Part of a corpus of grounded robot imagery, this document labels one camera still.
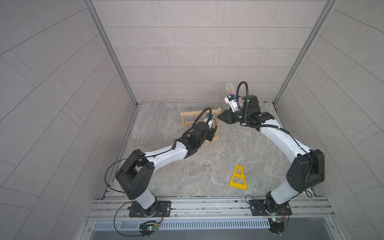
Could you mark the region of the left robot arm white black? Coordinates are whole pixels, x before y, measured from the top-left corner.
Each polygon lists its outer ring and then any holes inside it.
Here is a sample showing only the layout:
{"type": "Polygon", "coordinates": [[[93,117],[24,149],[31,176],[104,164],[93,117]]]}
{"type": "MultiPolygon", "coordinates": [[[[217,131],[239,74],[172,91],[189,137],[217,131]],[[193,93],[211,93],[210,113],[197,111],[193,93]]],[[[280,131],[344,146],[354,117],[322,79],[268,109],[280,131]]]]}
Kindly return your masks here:
{"type": "Polygon", "coordinates": [[[210,107],[205,108],[192,126],[180,138],[175,139],[172,145],[147,153],[138,149],[128,158],[117,161],[123,162],[115,173],[115,179],[123,189],[122,193],[138,203],[146,211],[146,216],[152,216],[158,208],[158,200],[148,188],[153,173],[175,161],[192,156],[205,141],[211,142],[217,131],[217,126],[212,127],[214,121],[213,110],[210,107]]]}

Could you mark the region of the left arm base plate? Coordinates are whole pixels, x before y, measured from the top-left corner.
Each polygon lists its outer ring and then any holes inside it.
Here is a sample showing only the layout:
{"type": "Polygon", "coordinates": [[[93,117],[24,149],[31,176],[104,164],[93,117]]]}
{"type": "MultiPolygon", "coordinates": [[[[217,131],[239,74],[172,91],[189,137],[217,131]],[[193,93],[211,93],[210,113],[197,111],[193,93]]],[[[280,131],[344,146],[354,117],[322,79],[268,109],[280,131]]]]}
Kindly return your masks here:
{"type": "Polygon", "coordinates": [[[130,218],[158,218],[169,217],[171,211],[171,201],[155,201],[148,209],[144,209],[138,202],[133,202],[129,207],[130,218]]]}

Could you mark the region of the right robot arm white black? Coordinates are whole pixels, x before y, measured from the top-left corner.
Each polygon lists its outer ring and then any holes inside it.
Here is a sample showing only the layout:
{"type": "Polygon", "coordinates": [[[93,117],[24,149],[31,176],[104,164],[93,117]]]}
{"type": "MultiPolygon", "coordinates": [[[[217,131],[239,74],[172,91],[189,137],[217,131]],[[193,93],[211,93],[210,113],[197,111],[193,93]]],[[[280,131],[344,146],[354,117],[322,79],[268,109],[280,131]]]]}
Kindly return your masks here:
{"type": "Polygon", "coordinates": [[[230,109],[222,112],[218,118],[227,124],[240,123],[243,127],[256,129],[268,137],[286,155],[291,166],[285,181],[266,194],[265,210],[275,215],[288,202],[325,180],[325,155],[319,149],[312,150],[300,143],[292,134],[281,127],[273,115],[261,112],[259,100],[246,92],[244,97],[239,95],[240,87],[248,84],[245,81],[235,87],[232,83],[226,85],[230,93],[225,102],[230,109]]]}

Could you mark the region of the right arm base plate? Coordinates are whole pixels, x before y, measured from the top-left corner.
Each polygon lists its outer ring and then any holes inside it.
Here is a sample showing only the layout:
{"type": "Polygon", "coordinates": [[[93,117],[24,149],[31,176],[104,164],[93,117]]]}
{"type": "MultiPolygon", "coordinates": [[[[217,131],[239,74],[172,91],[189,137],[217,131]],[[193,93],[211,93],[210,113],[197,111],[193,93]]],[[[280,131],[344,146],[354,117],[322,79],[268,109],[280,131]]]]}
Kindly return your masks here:
{"type": "Polygon", "coordinates": [[[248,203],[253,216],[291,216],[293,214],[288,202],[277,205],[268,200],[249,200],[248,203]]]}

